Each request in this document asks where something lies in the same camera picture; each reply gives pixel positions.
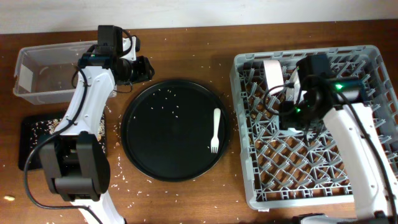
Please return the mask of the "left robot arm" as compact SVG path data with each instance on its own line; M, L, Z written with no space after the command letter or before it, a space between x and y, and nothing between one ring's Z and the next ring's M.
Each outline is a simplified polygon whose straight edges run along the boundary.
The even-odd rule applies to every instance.
M147 82L155 74L149 59L136 55L140 44L127 30L102 25L97 43L78 60L67 112L28 156L39 156L49 190L67 202L50 209L78 209L88 223L125 223L108 192L111 171L98 130L115 86Z

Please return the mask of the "rice and nuts food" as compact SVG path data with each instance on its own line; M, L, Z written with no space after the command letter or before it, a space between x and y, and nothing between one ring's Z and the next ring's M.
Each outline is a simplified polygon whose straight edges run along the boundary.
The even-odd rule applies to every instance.
M38 121L34 122L31 126L32 136L38 138L43 134L53 134L55 132L55 128L61 122L61 118L54 118L46 121ZM97 140L100 142L103 138L105 138L106 131L105 129L105 114L102 115L101 121L99 123Z

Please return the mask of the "white plastic fork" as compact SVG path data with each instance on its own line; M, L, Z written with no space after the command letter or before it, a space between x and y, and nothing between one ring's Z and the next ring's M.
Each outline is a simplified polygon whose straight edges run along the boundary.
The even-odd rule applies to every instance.
M219 139L218 139L218 129L220 125L221 110L215 108L213 111L213 137L211 139L211 152L214 154L218 153Z

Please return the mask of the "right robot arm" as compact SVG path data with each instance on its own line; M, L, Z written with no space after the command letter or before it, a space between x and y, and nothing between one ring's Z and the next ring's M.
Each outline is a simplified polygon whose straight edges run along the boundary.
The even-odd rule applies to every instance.
M279 107L279 128L304 131L323 123L336 142L361 223L397 223L397 178L377 135L364 83L337 77L325 54L296 63L291 100Z

